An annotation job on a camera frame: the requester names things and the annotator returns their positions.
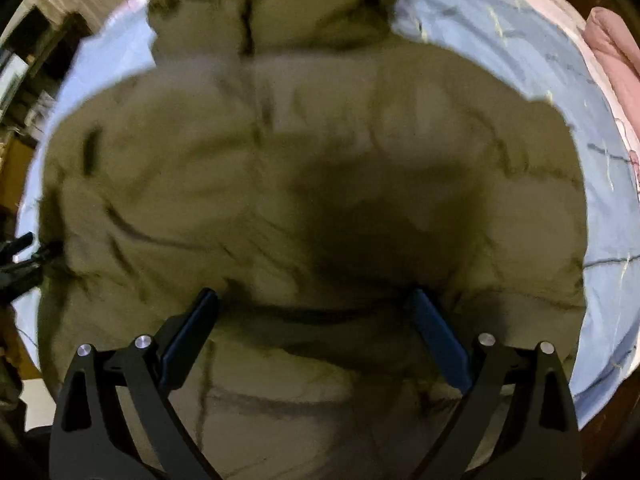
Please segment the dark wooden desk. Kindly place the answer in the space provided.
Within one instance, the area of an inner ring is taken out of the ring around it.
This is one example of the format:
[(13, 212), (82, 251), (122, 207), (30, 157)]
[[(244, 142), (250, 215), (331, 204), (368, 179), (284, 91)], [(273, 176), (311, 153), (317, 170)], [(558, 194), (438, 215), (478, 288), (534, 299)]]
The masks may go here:
[(1, 212), (14, 216), (38, 143), (35, 116), (46, 114), (81, 40), (91, 35), (72, 12), (53, 25), (35, 6), (1, 43)]

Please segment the pink folded blanket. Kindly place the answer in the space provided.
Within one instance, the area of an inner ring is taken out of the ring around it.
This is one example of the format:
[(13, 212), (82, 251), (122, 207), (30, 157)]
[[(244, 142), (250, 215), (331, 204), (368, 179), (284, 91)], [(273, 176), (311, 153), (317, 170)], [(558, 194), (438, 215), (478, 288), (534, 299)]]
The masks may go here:
[(624, 20), (596, 6), (582, 36), (604, 69), (629, 120), (639, 120), (639, 46)]

